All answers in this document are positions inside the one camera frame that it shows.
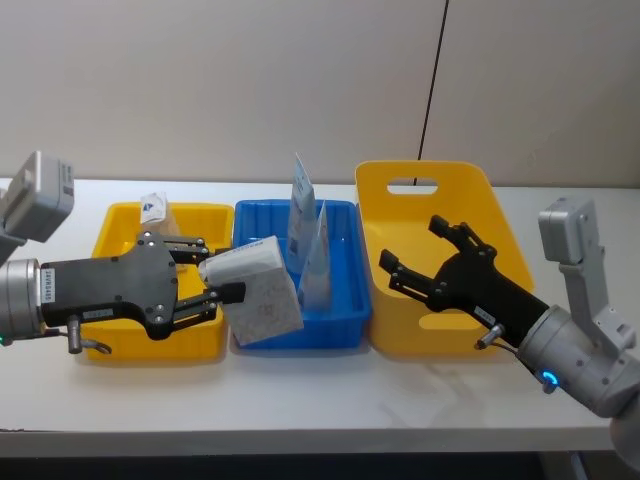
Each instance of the blue bin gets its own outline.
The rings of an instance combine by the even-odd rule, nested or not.
[[[356,207],[327,200],[331,256],[331,310],[303,312],[304,329],[245,345],[245,349],[355,348],[371,316]],[[322,201],[316,201],[316,215]],[[276,235],[285,255],[289,200],[243,200],[236,204],[233,247]],[[296,288],[300,275],[292,274]]]

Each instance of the white table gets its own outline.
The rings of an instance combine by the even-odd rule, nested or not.
[[[71,216],[15,258],[87,257],[107,207],[164,190],[171,201],[288,198],[289,185],[76,182]],[[317,198],[355,201],[318,185]],[[496,188],[547,303],[567,306],[543,257],[537,213],[561,195],[593,196],[613,305],[640,327],[640,191]],[[391,360],[356,352],[245,354],[189,367],[98,366],[64,339],[0,349],[0,456],[458,452],[609,449],[608,421],[566,394],[544,395],[506,352],[482,360]],[[25,430],[29,433],[16,433]]]

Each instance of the yellow bin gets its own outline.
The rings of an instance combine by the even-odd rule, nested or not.
[[[171,211],[182,235],[204,238],[211,250],[231,246],[232,207],[172,203]],[[140,203],[112,205],[102,225],[93,257],[122,255],[131,249],[140,231]],[[201,294],[204,288],[195,265],[178,271],[178,298]],[[218,309],[215,320],[178,331],[162,341],[149,340],[140,324],[127,319],[87,323],[82,326],[82,335],[106,343],[113,349],[111,355],[88,350],[91,360],[196,361],[214,359],[222,353],[226,327]]]
[[[391,193],[399,178],[433,180],[433,193]],[[460,312],[429,311],[424,304],[389,288],[389,274],[378,266],[389,249],[407,267],[433,277],[456,250],[428,230],[434,214],[450,224],[467,222],[480,238],[498,250],[497,269],[527,291],[533,279],[484,172],[460,162],[366,162],[356,169],[356,185],[364,241],[371,266],[373,317],[371,343],[393,355],[477,352],[476,340],[486,332]]]

